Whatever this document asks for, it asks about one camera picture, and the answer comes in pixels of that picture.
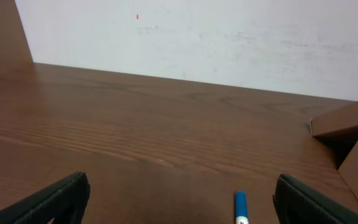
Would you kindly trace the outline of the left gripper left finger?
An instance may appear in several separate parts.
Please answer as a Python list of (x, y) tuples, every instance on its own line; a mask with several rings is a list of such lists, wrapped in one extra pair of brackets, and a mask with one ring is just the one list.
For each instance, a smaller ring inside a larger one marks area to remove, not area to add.
[(84, 172), (75, 172), (0, 210), (0, 224), (81, 224), (90, 198)]

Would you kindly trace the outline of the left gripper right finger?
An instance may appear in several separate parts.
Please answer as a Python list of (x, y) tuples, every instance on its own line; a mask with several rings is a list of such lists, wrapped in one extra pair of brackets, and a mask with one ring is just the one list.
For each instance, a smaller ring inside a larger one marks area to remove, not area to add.
[(280, 174), (273, 205), (280, 224), (358, 224), (358, 214), (300, 180)]

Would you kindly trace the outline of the blue whiteboard marker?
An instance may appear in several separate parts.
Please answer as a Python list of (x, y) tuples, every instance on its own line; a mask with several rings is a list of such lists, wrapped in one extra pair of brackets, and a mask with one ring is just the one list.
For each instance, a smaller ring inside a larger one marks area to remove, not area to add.
[(247, 197), (244, 191), (236, 191), (234, 194), (235, 224), (249, 224)]

